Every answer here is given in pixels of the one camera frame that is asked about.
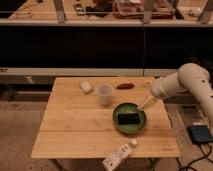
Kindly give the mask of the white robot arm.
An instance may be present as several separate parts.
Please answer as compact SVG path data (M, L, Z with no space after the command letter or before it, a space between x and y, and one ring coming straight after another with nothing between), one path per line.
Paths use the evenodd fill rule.
M205 68L195 63L184 64L175 73L156 79L150 87L151 95L137 109L144 110L151 107L158 99L189 92L213 125L213 89L209 80L210 74Z

